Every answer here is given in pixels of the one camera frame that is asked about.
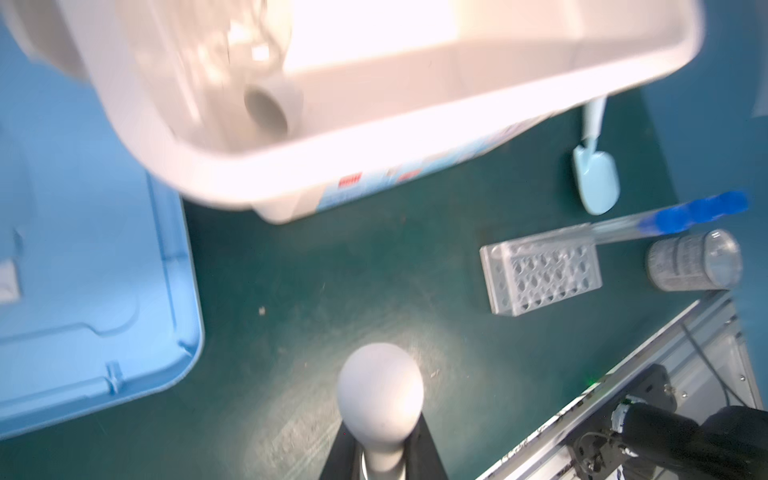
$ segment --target gear shift knob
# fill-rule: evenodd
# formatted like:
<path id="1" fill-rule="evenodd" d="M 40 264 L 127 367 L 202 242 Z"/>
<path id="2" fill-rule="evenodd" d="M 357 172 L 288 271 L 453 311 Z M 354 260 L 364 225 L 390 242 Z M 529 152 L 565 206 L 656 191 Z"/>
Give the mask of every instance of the gear shift knob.
<path id="1" fill-rule="evenodd" d="M 371 343 L 344 363 L 336 388 L 342 420 L 362 445 L 369 478 L 402 478 L 403 444 L 424 404 L 419 366 L 391 343 Z"/>

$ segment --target light blue plastic container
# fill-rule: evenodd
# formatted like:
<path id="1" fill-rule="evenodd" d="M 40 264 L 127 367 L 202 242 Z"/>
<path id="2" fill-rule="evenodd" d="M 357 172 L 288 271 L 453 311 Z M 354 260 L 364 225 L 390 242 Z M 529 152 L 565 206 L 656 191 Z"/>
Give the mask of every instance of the light blue plastic container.
<path id="1" fill-rule="evenodd" d="M 0 27 L 0 439 L 167 389 L 203 349 L 182 203 Z"/>

